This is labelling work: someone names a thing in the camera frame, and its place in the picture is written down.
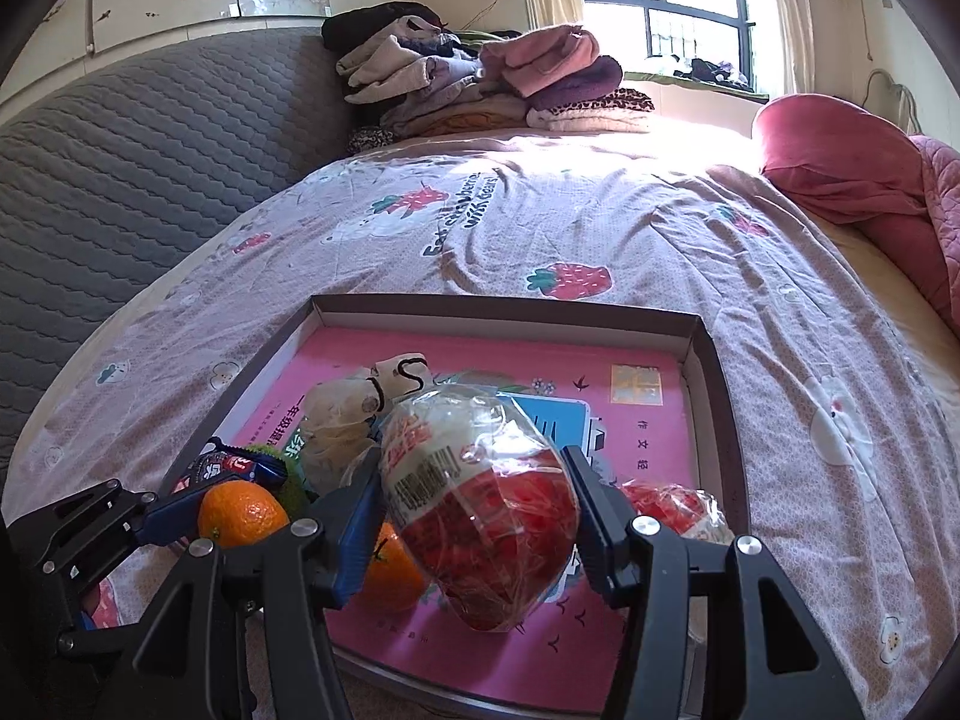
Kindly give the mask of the left hand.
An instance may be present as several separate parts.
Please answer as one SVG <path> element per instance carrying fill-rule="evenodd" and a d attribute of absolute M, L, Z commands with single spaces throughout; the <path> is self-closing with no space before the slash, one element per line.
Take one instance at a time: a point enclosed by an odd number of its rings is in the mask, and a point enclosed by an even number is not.
<path fill-rule="evenodd" d="M 117 605 L 116 589 L 112 578 L 106 577 L 82 600 L 86 625 L 93 629 L 112 629 L 124 624 Z"/>

